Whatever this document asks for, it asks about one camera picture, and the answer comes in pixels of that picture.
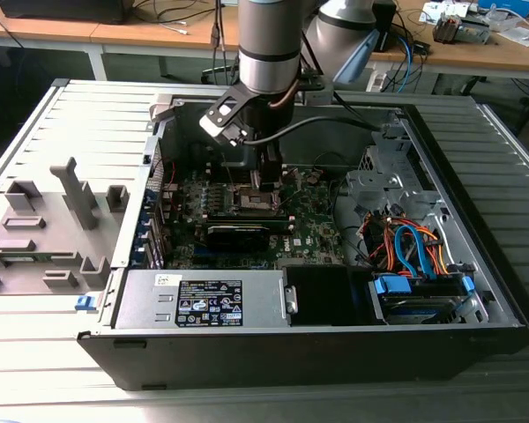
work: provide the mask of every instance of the white sticker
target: white sticker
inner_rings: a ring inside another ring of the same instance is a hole
[[[183,275],[160,273],[155,276],[155,286],[179,286],[181,280],[183,280]]]

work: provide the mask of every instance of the blue drive bracket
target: blue drive bracket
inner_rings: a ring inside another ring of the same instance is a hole
[[[462,285],[465,286],[465,289],[468,293],[472,293],[476,290],[476,286],[474,286],[473,279],[470,276],[464,276],[462,278]]]
[[[374,281],[376,293],[412,293],[412,287],[405,276],[381,275]]]

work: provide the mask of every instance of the floor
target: floor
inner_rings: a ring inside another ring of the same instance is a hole
[[[92,79],[87,56],[77,52],[10,49],[5,53],[10,66],[0,64],[0,156],[24,120],[32,112],[53,78]],[[105,64],[111,80],[141,82],[175,82],[199,84],[201,71],[212,65],[211,60],[168,58],[171,79],[162,78],[157,57],[106,55]],[[455,93],[464,78],[442,76],[436,87],[439,93]],[[354,85],[364,90],[368,73]],[[423,90],[423,83],[418,90]],[[515,124],[523,107],[525,95],[509,79],[489,78],[474,87],[472,96],[479,103],[489,104],[508,127]],[[529,123],[519,139],[529,150]]]

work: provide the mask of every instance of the side panel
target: side panel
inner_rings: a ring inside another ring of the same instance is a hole
[[[92,338],[80,345],[125,390],[446,380],[529,330]]]

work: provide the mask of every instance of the yellow wire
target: yellow wire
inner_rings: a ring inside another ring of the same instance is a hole
[[[445,274],[445,275],[450,274],[450,273],[447,271],[447,266],[444,265],[444,260],[443,260],[443,246],[442,246],[442,245],[439,246],[439,261],[441,262],[441,267],[443,267],[444,274]]]

